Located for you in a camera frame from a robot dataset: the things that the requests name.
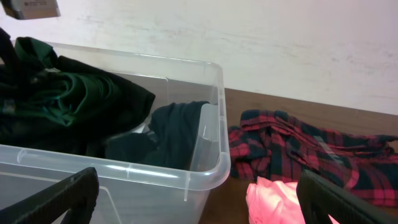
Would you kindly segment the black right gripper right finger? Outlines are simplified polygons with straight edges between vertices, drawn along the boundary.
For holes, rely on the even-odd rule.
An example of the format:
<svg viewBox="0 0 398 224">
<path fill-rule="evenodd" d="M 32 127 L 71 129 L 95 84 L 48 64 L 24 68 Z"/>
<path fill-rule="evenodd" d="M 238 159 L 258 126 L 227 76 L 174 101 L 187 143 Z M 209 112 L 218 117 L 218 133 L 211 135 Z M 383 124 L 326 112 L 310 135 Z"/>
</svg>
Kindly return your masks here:
<svg viewBox="0 0 398 224">
<path fill-rule="evenodd" d="M 316 173 L 301 173 L 296 189 L 306 224 L 397 224 L 397 218 Z"/>
</svg>

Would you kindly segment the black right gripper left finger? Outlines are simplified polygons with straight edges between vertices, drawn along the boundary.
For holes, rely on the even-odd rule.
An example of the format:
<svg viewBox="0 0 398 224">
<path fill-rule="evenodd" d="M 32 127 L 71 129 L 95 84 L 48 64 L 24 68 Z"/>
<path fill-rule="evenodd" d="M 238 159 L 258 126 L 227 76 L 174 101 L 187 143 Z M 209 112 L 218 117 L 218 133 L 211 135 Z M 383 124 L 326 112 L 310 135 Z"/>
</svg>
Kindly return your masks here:
<svg viewBox="0 0 398 224">
<path fill-rule="evenodd" d="M 1 223 L 89 224 L 99 194 L 97 171 L 87 167 L 42 191 L 1 210 Z"/>
</svg>

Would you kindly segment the large black garment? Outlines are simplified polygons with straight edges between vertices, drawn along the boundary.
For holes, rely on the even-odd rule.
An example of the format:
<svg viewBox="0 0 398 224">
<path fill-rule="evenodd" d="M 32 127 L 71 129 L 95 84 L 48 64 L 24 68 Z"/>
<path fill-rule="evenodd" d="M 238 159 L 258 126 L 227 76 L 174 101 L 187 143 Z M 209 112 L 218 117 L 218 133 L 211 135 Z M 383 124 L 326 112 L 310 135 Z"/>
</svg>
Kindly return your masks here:
<svg viewBox="0 0 398 224">
<path fill-rule="evenodd" d="M 10 40 L 1 32 L 1 41 Z M 89 121 L 61 126 L 42 118 L 18 118 L 1 113 L 1 143 L 45 151 L 103 157 L 106 138 L 137 127 L 149 115 L 155 96 L 145 88 L 113 73 L 64 56 L 61 67 L 69 71 L 103 72 L 118 84 L 122 98 L 112 108 Z"/>
</svg>

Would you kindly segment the dark green garment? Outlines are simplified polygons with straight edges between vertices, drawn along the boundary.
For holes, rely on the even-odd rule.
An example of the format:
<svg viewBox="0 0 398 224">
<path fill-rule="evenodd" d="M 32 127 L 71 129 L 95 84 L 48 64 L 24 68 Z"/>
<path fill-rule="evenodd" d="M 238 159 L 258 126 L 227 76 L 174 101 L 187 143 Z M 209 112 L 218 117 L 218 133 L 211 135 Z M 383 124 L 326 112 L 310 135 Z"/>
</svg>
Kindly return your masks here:
<svg viewBox="0 0 398 224">
<path fill-rule="evenodd" d="M 69 71 L 53 47 L 31 37 L 1 41 L 1 113 L 69 127 L 103 114 L 122 90 L 103 72 Z"/>
</svg>

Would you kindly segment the dark navy garment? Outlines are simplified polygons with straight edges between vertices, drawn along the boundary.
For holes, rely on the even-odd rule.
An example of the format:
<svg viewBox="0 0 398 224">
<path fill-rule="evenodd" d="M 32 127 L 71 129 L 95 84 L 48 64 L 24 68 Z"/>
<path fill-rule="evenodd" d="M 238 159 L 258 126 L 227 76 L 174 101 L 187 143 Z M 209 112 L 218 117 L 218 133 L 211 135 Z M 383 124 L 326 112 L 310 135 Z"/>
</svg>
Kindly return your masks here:
<svg viewBox="0 0 398 224">
<path fill-rule="evenodd" d="M 144 133 L 128 133 L 108 140 L 107 159 L 187 169 L 197 140 L 202 106 L 206 101 L 172 103 L 156 109 Z"/>
</svg>

